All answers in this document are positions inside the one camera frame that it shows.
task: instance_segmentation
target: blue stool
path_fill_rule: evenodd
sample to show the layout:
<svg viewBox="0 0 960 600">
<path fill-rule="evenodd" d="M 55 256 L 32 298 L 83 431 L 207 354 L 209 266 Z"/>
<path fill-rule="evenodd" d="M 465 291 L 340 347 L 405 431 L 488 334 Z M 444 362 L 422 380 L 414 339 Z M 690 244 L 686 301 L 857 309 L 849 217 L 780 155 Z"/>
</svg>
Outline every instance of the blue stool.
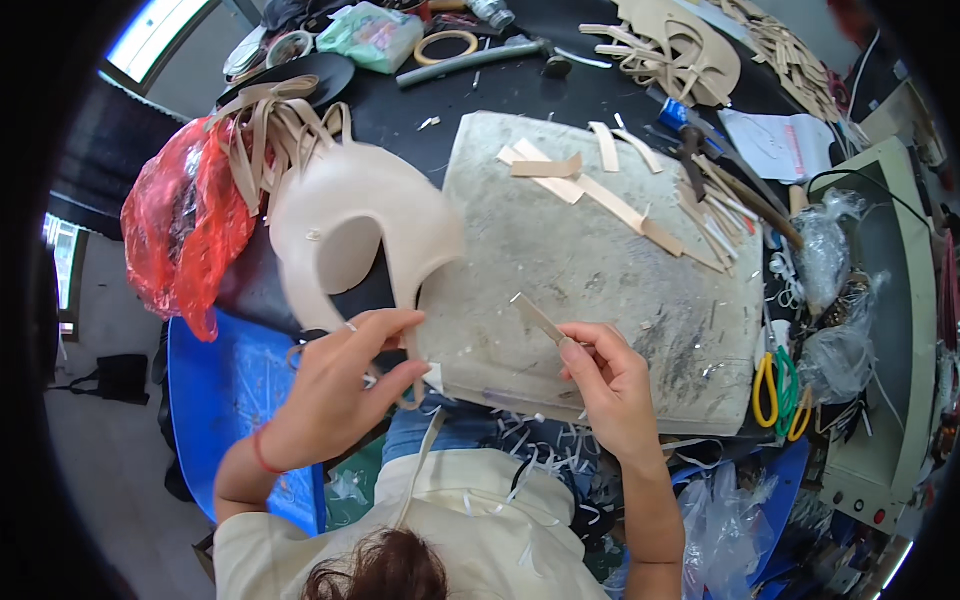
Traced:
<svg viewBox="0 0 960 600">
<path fill-rule="evenodd" d="M 206 516 L 213 512 L 213 480 L 230 446 L 249 436 L 283 404 L 295 373 L 286 364 L 293 342 L 282 333 L 219 310 L 213 343 L 194 337 L 181 318 L 170 320 L 170 414 L 187 487 Z M 323 466 L 280 475 L 267 508 L 307 535 L 324 532 Z"/>
</svg>

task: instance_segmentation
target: jeans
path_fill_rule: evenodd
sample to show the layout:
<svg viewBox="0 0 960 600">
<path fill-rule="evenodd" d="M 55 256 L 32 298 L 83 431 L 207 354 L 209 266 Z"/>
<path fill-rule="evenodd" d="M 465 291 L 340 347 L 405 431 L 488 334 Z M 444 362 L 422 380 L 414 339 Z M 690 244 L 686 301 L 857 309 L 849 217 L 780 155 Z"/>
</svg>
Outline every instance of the jeans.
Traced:
<svg viewBox="0 0 960 600">
<path fill-rule="evenodd" d="M 494 414 L 487 406 L 464 400 L 452 400 L 439 394 L 428 394 L 417 410 L 401 409 L 394 414 L 390 429 L 387 431 L 386 443 L 383 445 L 384 465 L 394 459 L 420 452 L 423 436 L 426 435 L 430 421 L 433 420 L 433 411 L 438 407 L 442 407 L 447 412 L 447 417 L 430 448 L 431 451 L 496 448 L 510 453 L 529 431 L 530 435 L 514 452 L 514 455 L 524 463 L 533 455 L 533 448 L 528 444 L 539 446 L 538 463 L 544 462 L 549 456 L 548 445 L 560 459 L 566 458 L 567 448 L 570 448 L 571 453 L 576 452 L 577 439 L 570 435 L 570 425 L 566 423 L 557 420 L 545 422 L 529 420 L 524 422 L 517 431 L 504 437 L 503 434 L 515 428 L 516 424 L 506 424 L 505 430 L 501 430 L 497 421 L 504 420 L 509 413 Z M 599 446 L 595 440 L 584 440 L 581 444 L 581 463 L 577 466 L 578 472 L 574 473 L 570 469 L 561 471 L 564 483 L 573 492 L 578 503 L 581 498 L 589 494 L 590 481 L 597 469 L 598 450 Z"/>
</svg>

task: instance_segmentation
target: hand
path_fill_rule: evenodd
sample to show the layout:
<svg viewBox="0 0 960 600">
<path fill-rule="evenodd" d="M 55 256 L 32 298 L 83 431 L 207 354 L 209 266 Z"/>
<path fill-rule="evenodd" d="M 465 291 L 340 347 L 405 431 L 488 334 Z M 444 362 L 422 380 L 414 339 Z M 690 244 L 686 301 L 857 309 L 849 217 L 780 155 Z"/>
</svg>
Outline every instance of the hand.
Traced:
<svg viewBox="0 0 960 600">
<path fill-rule="evenodd" d="M 387 410 L 430 367 L 406 361 L 364 391 L 363 375 L 383 350 L 399 348 L 404 329 L 423 313 L 384 309 L 358 315 L 348 328 L 306 345 L 287 401 L 263 433 L 264 462 L 277 470 L 309 467 L 340 456 L 383 419 Z"/>
<path fill-rule="evenodd" d="M 613 325 L 566 323 L 558 328 L 567 336 L 560 342 L 565 364 L 560 377 L 576 381 L 597 441 L 622 465 L 648 456 L 652 444 L 660 455 L 647 361 Z"/>
</svg>

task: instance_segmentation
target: red plastic bag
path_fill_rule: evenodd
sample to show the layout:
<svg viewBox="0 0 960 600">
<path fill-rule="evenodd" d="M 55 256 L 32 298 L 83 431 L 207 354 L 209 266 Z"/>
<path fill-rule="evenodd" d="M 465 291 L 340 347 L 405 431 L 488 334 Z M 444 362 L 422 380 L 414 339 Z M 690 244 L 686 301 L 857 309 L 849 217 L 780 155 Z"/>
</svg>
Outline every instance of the red plastic bag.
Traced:
<svg viewBox="0 0 960 600">
<path fill-rule="evenodd" d="M 221 149 L 232 122 L 188 123 L 144 165 L 120 213 L 127 280 L 148 310 L 183 316 L 198 339 L 217 339 L 213 302 L 227 266 L 256 223 Z"/>
</svg>

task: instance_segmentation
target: black table surface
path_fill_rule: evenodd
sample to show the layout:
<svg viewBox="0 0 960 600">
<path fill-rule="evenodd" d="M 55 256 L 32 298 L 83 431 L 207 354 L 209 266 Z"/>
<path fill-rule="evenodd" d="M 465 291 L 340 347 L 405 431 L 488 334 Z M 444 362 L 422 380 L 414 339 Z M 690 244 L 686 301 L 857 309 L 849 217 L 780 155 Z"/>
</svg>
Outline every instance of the black table surface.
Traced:
<svg viewBox="0 0 960 600">
<path fill-rule="evenodd" d="M 516 14 L 517 25 L 530 34 L 551 39 L 557 46 L 587 58 L 605 59 L 593 54 L 593 46 L 609 43 L 608 38 L 580 34 L 577 26 L 581 23 L 615 25 L 620 22 L 616 18 L 616 5 L 608 0 L 511 0 L 510 8 Z M 754 63 L 749 49 L 728 39 L 742 65 L 740 80 L 731 94 L 732 108 L 780 115 L 803 112 L 780 87 L 769 65 Z M 619 112 L 634 135 L 655 150 L 668 154 L 670 143 L 643 129 L 644 125 L 656 124 L 660 104 L 615 65 L 611 69 L 601 69 L 574 63 L 569 76 L 558 81 L 540 75 L 543 64 L 543 57 L 531 56 L 485 65 L 480 69 L 477 91 L 471 89 L 474 69 L 405 90 L 397 87 L 394 77 L 358 69 L 355 79 L 338 100 L 350 106 L 353 134 L 357 140 L 376 144 L 400 156 L 438 188 L 443 187 L 460 118 L 477 110 L 523 114 L 539 119 L 547 119 L 553 112 L 553 121 L 583 129 L 588 121 L 604 121 L 613 127 L 613 114 Z M 409 59 L 399 72 L 415 68 L 417 64 Z M 715 110 L 698 107 L 698 111 L 722 130 Z M 424 120 L 435 116 L 442 119 L 440 125 L 417 131 Z M 661 132 L 669 132 L 660 124 L 655 127 Z M 723 162 L 725 168 L 738 173 L 729 161 Z M 786 188 L 775 181 L 770 183 L 786 202 Z M 294 337 L 322 335 L 322 332 L 300 332 L 300 326 L 283 297 L 276 267 L 268 232 L 262 222 L 258 223 L 250 244 L 224 276 L 217 306 L 237 317 Z M 356 288 L 335 296 L 333 301 L 347 319 L 366 310 L 394 306 L 382 248 L 367 278 Z M 771 309 L 779 312 L 775 304 L 771 302 Z"/>
</svg>

